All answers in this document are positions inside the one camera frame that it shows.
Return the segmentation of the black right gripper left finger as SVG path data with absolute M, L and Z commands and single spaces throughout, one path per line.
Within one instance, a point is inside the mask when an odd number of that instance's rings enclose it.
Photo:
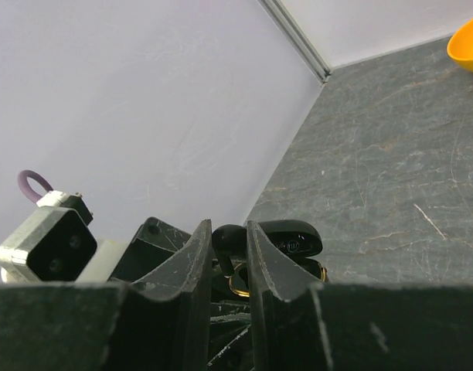
M 135 284 L 0 285 L 0 370 L 202 370 L 212 225 Z

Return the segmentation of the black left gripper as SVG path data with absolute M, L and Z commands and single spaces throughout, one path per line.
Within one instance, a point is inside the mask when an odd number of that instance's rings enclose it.
M 214 301 L 211 224 L 139 227 L 111 280 L 129 283 L 110 370 L 250 370 L 248 301 Z

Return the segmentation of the black earbud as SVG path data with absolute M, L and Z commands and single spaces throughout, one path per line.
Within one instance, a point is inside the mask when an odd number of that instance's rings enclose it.
M 213 231 L 214 253 L 225 277 L 234 273 L 232 258 L 244 259 L 247 253 L 247 229 L 243 226 L 226 224 Z

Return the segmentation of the black earbud charging case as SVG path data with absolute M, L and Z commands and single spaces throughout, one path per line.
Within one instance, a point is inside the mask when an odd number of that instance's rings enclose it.
M 326 268 L 313 259 L 322 252 L 323 244 L 319 232 L 311 224 L 300 220 L 271 220 L 260 222 L 259 226 L 277 250 L 321 281 L 329 281 Z M 234 273 L 225 277 L 216 255 L 213 258 L 214 301 L 247 301 L 250 296 L 246 258 L 233 257 L 232 263 Z

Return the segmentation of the orange plastic bowl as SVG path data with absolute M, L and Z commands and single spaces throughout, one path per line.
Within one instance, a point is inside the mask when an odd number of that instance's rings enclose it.
M 447 54 L 459 67 L 473 73 L 473 19 L 450 38 Z

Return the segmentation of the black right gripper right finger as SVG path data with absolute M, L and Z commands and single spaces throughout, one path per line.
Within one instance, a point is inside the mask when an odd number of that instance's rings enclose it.
M 473 370 L 473 286 L 324 283 L 247 224 L 257 370 Z

